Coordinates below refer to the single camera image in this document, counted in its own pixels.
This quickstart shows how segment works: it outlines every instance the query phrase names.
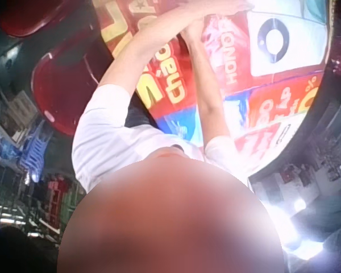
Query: hand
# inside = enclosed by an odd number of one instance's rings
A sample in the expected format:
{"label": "hand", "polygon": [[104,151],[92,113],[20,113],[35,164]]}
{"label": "hand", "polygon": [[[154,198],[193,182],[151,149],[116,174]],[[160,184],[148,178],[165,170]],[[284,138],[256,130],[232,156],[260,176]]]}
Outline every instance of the hand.
{"label": "hand", "polygon": [[189,0],[189,4],[194,5],[195,9],[202,9],[205,16],[209,14],[234,15],[254,8],[254,5],[246,0]]}
{"label": "hand", "polygon": [[203,28],[205,27],[204,19],[198,19],[193,21],[189,26],[187,26],[182,32],[181,36],[187,45],[193,42],[200,42]]}

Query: white t-shirt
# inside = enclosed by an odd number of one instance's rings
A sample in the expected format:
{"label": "white t-shirt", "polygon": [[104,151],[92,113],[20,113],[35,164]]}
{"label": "white t-shirt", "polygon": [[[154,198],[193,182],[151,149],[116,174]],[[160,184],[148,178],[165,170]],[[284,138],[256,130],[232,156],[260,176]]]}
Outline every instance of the white t-shirt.
{"label": "white t-shirt", "polygon": [[212,139],[202,153],[194,144],[151,125],[126,128],[129,104],[130,96],[125,89],[104,85],[95,91],[78,123],[72,162],[76,178],[87,192],[106,175],[175,144],[190,158],[222,168],[247,184],[247,179],[238,173],[238,152],[230,137]]}

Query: poster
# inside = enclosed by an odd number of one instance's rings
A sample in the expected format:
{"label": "poster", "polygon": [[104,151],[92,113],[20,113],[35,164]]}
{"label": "poster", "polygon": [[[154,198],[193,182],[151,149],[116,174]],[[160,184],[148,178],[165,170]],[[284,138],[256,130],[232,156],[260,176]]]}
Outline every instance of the poster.
{"label": "poster", "polygon": [[[102,37],[115,58],[136,32],[177,2],[93,0]],[[287,124],[295,133],[311,107],[326,65],[329,22],[325,1],[251,2],[255,8],[248,12],[208,16],[203,33],[226,121],[249,174],[282,152],[287,141],[277,144],[280,130]],[[144,68],[137,93],[162,131],[202,146],[196,88],[183,41],[175,37],[159,50]]]}

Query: red plastic chair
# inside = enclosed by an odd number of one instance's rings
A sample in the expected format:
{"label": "red plastic chair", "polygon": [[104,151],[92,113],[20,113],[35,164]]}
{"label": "red plastic chair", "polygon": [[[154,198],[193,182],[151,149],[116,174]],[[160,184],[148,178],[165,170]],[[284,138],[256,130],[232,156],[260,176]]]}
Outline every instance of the red plastic chair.
{"label": "red plastic chair", "polygon": [[25,37],[60,22],[82,0],[8,0],[0,9],[0,28],[10,36]]}
{"label": "red plastic chair", "polygon": [[113,58],[90,28],[41,58],[32,74],[39,110],[58,131],[74,135],[78,120]]}

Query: fluorescent light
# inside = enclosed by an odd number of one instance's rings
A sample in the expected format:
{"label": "fluorescent light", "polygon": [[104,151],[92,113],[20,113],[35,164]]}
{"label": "fluorescent light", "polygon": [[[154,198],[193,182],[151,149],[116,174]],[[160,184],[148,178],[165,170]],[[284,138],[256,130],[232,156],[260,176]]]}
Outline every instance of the fluorescent light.
{"label": "fluorescent light", "polygon": [[43,225],[45,225],[47,228],[53,230],[55,233],[60,234],[60,229],[55,229],[53,226],[50,224],[44,222],[42,219],[39,219],[39,222],[41,222]]}
{"label": "fluorescent light", "polygon": [[29,232],[28,236],[32,236],[32,237],[38,237],[39,233],[38,232]]}
{"label": "fluorescent light", "polygon": [[8,224],[13,224],[14,220],[13,219],[6,219],[6,218],[1,218],[0,222],[2,223],[8,223]]}
{"label": "fluorescent light", "polygon": [[295,256],[302,260],[309,260],[315,257],[323,250],[323,243],[313,241],[302,241],[301,246],[292,252]]}
{"label": "fluorescent light", "polygon": [[303,199],[298,199],[296,202],[294,202],[294,209],[296,210],[296,212],[300,212],[306,209],[306,207],[306,202]]}
{"label": "fluorescent light", "polygon": [[30,223],[32,226],[38,226],[36,223],[33,222],[32,219],[29,219],[29,223]]}

